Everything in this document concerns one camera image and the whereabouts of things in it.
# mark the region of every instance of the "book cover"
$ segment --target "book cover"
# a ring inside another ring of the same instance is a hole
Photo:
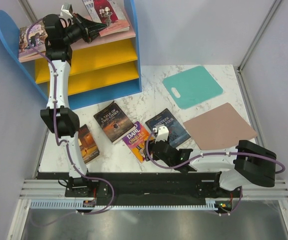
[[[19,29],[19,47],[18,47],[18,59],[32,56],[37,54],[27,43],[26,34],[29,26],[25,26]],[[37,23],[29,32],[29,41],[37,50],[40,52],[46,51],[45,39],[47,38],[47,33],[45,26],[42,21]]]
[[[129,30],[129,23],[115,0],[83,0],[83,3],[92,21],[107,25],[99,32],[101,37]]]
[[[123,141],[141,163],[145,160],[145,141],[148,137],[149,133],[138,121],[135,123],[135,130],[129,132],[125,137],[123,137]]]
[[[113,144],[135,129],[135,125],[114,101],[95,114],[94,118]]]
[[[78,143],[84,163],[90,162],[99,155],[99,149],[86,124],[78,130]]]
[[[146,121],[146,125],[150,131],[159,125],[164,125],[167,127],[169,130],[169,144],[173,148],[178,147],[180,144],[190,138],[190,135],[167,108],[161,113],[157,114],[155,117]]]

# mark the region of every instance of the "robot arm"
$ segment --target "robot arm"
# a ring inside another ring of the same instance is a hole
[[[187,173],[217,173],[215,185],[227,191],[233,191],[240,186],[255,184],[262,187],[275,186],[276,163],[262,160],[266,157],[275,160],[276,154],[250,141],[241,140],[236,148],[212,151],[193,149],[175,149],[168,143],[168,129],[161,125],[153,129],[157,134],[155,140],[148,142],[148,151],[153,157],[146,154],[145,159],[162,160],[171,169]]]
[[[52,133],[54,133],[54,121],[56,121],[60,143],[64,142],[68,145],[75,167],[86,175],[87,167],[78,144],[79,118],[68,104],[68,77],[72,59],[70,45],[79,39],[83,39],[87,43],[91,42],[98,36],[99,31],[106,28],[106,25],[74,14],[71,5],[67,3],[61,8],[61,16],[65,20],[70,19],[69,25],[66,27],[63,27],[58,15],[49,14],[43,18],[48,35],[45,40],[46,56],[51,63],[48,64],[50,72],[48,103],[46,109],[40,111],[40,116]],[[65,153],[69,164],[69,176],[73,179],[80,178],[80,174],[70,163],[66,150]]]

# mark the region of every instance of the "tan cutting board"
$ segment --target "tan cutting board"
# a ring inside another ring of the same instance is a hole
[[[238,145],[239,140],[257,136],[229,103],[184,122],[184,126],[201,150],[230,148]]]

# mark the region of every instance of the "book title text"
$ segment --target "book title text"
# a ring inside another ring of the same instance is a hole
[[[173,117],[171,117],[171,118],[166,117],[166,118],[164,118],[163,120],[159,121],[159,122],[155,125],[155,127],[157,127],[157,126],[159,126],[159,125],[162,125],[162,124],[168,125],[168,124],[170,124],[173,120],[174,120]]]
[[[105,116],[103,116],[101,118],[101,122],[102,124],[107,122],[108,120],[112,119],[115,115],[117,115],[119,113],[118,110],[113,109],[112,111],[110,111],[108,114],[106,114]]]

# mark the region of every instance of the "blue bookshelf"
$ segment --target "blue bookshelf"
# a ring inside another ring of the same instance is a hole
[[[130,79],[127,81],[121,81],[113,85],[111,84],[100,88],[90,89],[88,91],[82,91],[77,94],[69,95],[68,101],[71,109],[73,110],[79,109],[99,102],[101,103],[104,101],[121,98],[131,94],[140,93],[142,91],[138,25],[137,25],[137,15],[134,0],[124,0],[124,7],[128,15],[129,21],[132,25],[132,28],[135,32],[135,37],[130,38],[130,40],[137,54],[137,60],[134,61],[134,64],[137,69],[136,75],[138,76],[138,78],[132,80]],[[18,67],[25,73],[26,77],[28,78],[28,81],[30,81],[36,87],[38,92],[43,96],[46,104],[48,99],[48,85],[46,82],[36,83],[35,80],[36,79],[35,70],[37,60],[34,59],[26,61],[24,63],[18,60],[19,28],[16,26],[13,19],[6,12],[2,10],[0,10],[0,40],[5,49],[7,50],[7,52],[9,53],[12,60],[14,60],[17,63]]]

